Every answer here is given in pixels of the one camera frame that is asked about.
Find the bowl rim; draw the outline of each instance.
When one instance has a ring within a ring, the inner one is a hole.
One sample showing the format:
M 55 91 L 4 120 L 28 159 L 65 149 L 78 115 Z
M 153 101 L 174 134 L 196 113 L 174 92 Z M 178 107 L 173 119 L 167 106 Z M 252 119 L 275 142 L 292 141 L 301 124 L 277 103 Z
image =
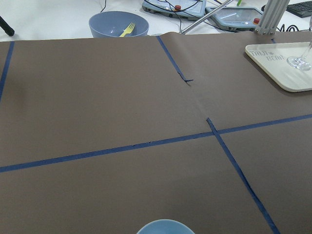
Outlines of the bowl rim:
M 176 221 L 176 220 L 172 220 L 172 219 L 158 219 L 158 220 L 154 220 L 150 223 L 147 223 L 146 225 L 144 225 L 138 232 L 137 234 L 140 234 L 141 231 L 143 231 L 143 229 L 145 229 L 147 226 L 153 224 L 153 223 L 158 223 L 158 222 L 163 222 L 163 221 L 169 221 L 169 222 L 172 222 L 172 223 L 177 223 L 181 226 L 183 226 L 186 230 L 188 230 L 191 234 L 194 234 L 194 232 L 188 227 L 186 226 L 185 224 L 183 223 L 180 223 L 179 221 Z

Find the black object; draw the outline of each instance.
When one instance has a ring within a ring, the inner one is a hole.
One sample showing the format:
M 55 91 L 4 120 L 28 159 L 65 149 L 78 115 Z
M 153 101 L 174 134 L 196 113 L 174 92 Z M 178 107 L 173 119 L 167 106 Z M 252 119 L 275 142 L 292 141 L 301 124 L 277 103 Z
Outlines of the black object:
M 287 6 L 286 11 L 299 16 L 300 18 L 312 15 L 312 1 L 304 1 Z
M 0 27 L 5 31 L 10 37 L 14 35 L 15 31 L 11 28 L 4 19 L 0 16 Z

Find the metal pole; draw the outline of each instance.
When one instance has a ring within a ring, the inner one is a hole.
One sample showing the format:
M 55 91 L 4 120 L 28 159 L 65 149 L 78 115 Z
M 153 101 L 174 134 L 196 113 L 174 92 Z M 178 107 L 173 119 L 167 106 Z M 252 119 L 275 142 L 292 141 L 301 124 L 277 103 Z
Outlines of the metal pole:
M 219 10 L 221 10 L 222 8 L 224 8 L 225 6 L 227 6 L 230 2 L 232 2 L 233 0 L 227 0 L 226 2 L 224 2 L 223 4 L 219 5 L 216 9 L 214 9 L 212 12 L 204 15 L 202 18 L 200 18 L 199 20 L 197 20 L 196 22 L 194 22 L 193 24 L 191 24 L 190 26 L 188 26 L 186 29 L 182 30 L 180 32 L 180 34 L 186 34 L 187 32 L 189 32 L 190 30 L 192 30 L 193 28 L 195 28 L 197 25 L 199 25 L 200 23 L 202 23 L 203 21 L 205 21 L 206 19 L 208 19 L 210 16 L 214 15 L 215 13 L 217 13 Z
M 289 2 L 290 0 L 269 0 L 254 32 L 262 35 L 273 35 Z

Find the electronic device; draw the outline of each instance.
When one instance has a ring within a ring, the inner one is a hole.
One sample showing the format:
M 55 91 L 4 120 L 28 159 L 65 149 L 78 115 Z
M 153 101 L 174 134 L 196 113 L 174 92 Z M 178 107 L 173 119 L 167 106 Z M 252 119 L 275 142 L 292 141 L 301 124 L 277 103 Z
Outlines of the electronic device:
M 300 18 L 312 16 L 312 1 L 305 1 L 287 6 L 286 11 Z
M 195 21 L 205 14 L 205 0 L 144 0 L 142 4 L 144 11 L 160 13 L 171 18 L 181 18 Z
M 214 9 L 215 7 L 206 7 L 206 12 L 209 13 Z M 262 11 L 254 7 L 224 7 L 210 18 L 222 30 L 254 31 L 257 19 L 260 19 L 262 14 Z

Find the glass base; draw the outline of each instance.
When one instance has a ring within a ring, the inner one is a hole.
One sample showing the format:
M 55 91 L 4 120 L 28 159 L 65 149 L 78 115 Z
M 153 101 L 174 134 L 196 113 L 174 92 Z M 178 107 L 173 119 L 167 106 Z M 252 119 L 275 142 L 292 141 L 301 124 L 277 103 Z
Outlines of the glass base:
M 303 71 L 308 71 L 311 69 L 311 65 L 308 62 L 301 59 L 301 57 L 289 57 L 287 59 L 287 62 L 289 65 Z

